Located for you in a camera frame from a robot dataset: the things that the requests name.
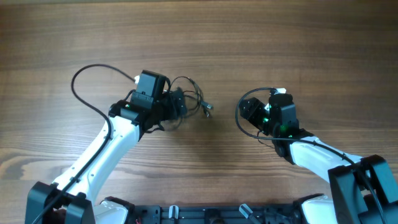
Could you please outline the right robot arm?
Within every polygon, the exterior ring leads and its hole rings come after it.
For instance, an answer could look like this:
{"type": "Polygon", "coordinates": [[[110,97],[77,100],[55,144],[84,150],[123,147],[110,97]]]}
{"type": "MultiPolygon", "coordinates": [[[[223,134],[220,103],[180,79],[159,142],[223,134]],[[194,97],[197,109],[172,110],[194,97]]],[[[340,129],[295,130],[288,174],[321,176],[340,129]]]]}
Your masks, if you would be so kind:
{"type": "Polygon", "coordinates": [[[329,183],[331,197],[311,196],[298,204],[302,223],[397,223],[397,182],[387,161],[335,149],[300,128],[293,97],[272,93],[267,104],[243,96],[235,118],[257,128],[279,157],[329,183]]]}

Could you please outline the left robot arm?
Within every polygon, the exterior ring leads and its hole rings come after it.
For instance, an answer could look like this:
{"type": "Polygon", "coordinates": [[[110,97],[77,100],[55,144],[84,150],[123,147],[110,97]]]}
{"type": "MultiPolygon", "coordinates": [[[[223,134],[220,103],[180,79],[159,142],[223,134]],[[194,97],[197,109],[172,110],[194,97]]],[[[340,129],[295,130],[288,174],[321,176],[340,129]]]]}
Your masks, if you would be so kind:
{"type": "Polygon", "coordinates": [[[163,121],[187,113],[181,88],[147,70],[135,77],[137,87],[111,105],[101,132],[84,153],[50,185],[37,182],[29,191],[26,223],[132,223],[135,206],[108,197],[95,201],[116,165],[143,135],[163,131],[163,121]]]}

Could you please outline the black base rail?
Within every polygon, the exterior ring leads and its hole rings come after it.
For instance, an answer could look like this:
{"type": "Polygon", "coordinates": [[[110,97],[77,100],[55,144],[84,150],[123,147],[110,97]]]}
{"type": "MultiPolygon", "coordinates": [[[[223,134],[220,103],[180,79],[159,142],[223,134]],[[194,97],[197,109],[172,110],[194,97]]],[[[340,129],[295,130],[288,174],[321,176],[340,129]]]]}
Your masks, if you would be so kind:
{"type": "Polygon", "coordinates": [[[139,205],[128,213],[125,221],[130,224],[299,224],[306,222],[299,206],[288,203],[218,207],[139,205]]]}

